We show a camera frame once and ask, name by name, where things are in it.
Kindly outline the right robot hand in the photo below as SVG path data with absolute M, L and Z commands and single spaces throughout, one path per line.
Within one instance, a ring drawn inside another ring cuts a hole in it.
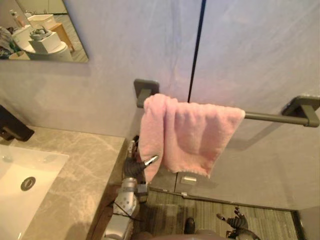
M 240 234 L 244 234 L 249 231 L 248 221 L 243 213 L 241 213 L 238 206 L 234 210 L 235 216 L 225 218 L 220 213 L 216 214 L 216 217 L 224 222 L 226 222 L 233 230 L 226 231 L 226 237 L 231 239 L 236 239 Z

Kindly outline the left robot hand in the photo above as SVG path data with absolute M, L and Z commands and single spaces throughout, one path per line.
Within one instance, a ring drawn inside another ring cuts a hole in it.
M 155 163 L 158 159 L 158 155 L 154 155 L 151 158 L 138 161 L 138 147 L 139 147 L 139 135 L 136 135 L 129 143 L 126 153 L 126 158 L 123 165 L 123 174 L 128 178 L 136 178 L 140 175 L 149 165 Z

